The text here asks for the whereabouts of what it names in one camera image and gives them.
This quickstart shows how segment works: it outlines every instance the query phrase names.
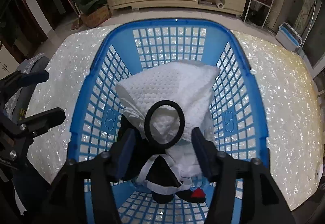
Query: table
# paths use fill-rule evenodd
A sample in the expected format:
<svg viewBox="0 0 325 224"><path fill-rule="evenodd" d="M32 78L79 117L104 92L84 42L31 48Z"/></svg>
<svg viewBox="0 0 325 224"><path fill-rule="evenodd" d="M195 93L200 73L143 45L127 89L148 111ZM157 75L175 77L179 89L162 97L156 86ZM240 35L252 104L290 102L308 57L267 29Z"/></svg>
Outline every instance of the table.
<svg viewBox="0 0 325 224"><path fill-rule="evenodd" d="M66 158L75 102L104 37L115 27L100 27L69 36L46 70L49 80L38 84L27 116L54 108L66 120L36 137L28 158L51 182ZM233 31L252 66L268 120L271 174L291 210L317 189L316 171L322 163L322 129L312 79L296 54L251 35Z"/></svg>

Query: red tag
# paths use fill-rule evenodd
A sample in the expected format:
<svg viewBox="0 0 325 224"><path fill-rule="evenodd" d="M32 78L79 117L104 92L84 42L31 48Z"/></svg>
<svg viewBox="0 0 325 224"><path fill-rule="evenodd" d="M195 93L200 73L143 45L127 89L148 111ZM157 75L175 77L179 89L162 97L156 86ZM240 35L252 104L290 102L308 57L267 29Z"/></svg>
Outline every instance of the red tag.
<svg viewBox="0 0 325 224"><path fill-rule="evenodd" d="M191 197L203 198L205 197L205 193L201 188L197 188L196 190L193 191Z"/></svg>

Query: black metal arm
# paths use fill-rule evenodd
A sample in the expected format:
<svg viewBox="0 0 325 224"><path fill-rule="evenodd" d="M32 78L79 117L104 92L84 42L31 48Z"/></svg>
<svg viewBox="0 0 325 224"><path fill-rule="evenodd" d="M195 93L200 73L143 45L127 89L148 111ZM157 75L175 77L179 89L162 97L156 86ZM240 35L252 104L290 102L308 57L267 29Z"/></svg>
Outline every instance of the black metal arm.
<svg viewBox="0 0 325 224"><path fill-rule="evenodd" d="M206 224L231 223L236 179L243 179L240 224L295 223L280 189L260 159L233 159L205 140L199 128L192 131L192 144L203 175L216 182Z"/></svg>
<svg viewBox="0 0 325 224"><path fill-rule="evenodd" d="M21 88L48 80L48 72L22 74L16 71L0 80L0 163L14 169L21 168L26 161L33 138L46 133L65 120L61 108L54 108L23 119L19 124L4 115L7 101Z"/></svg>
<svg viewBox="0 0 325 224"><path fill-rule="evenodd" d="M84 179L91 179L91 196L96 224L120 224L111 182L121 179L127 170L135 145L135 131L127 129L122 139L108 152L94 159L76 162L68 159L51 184L42 213L33 224L87 223Z"/></svg>

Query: blue plastic basket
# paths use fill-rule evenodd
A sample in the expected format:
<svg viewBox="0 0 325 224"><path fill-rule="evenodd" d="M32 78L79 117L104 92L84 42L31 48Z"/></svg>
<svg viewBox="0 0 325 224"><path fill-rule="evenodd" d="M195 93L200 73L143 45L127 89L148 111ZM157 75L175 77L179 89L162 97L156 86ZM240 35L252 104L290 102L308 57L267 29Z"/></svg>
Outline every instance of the blue plastic basket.
<svg viewBox="0 0 325 224"><path fill-rule="evenodd" d="M199 60L221 72L213 86L210 111L216 147L236 159L259 157L269 165L265 138L266 116L255 77L234 35L222 25L196 19L156 19L131 22L111 31L90 68L80 91L71 124L68 158L84 161L109 150L117 139L123 105L115 83L145 69L173 60ZM113 184L123 223L203 223L215 184L193 178L206 203L194 204L176 197L157 204L150 190L131 181ZM239 223L243 183L236 183L232 223ZM88 223L94 223L90 180L85 180Z"/></svg>

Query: white towel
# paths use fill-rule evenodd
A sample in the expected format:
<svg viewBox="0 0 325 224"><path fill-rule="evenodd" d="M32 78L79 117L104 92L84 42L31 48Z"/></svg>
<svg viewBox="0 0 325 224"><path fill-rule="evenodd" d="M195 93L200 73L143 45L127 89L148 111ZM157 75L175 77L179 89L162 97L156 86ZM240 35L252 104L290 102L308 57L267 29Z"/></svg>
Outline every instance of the white towel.
<svg viewBox="0 0 325 224"><path fill-rule="evenodd" d="M175 161L182 177L201 173L191 144L192 129L199 127L207 139L213 140L209 105L214 98L212 86L219 73L217 67L182 60L145 70L116 84L116 93L125 107L123 114L143 138L144 120L153 104L171 100L181 107L185 117L184 132L166 153ZM158 108L150 125L152 137L157 142L170 142L179 129L177 111L170 106Z"/></svg>

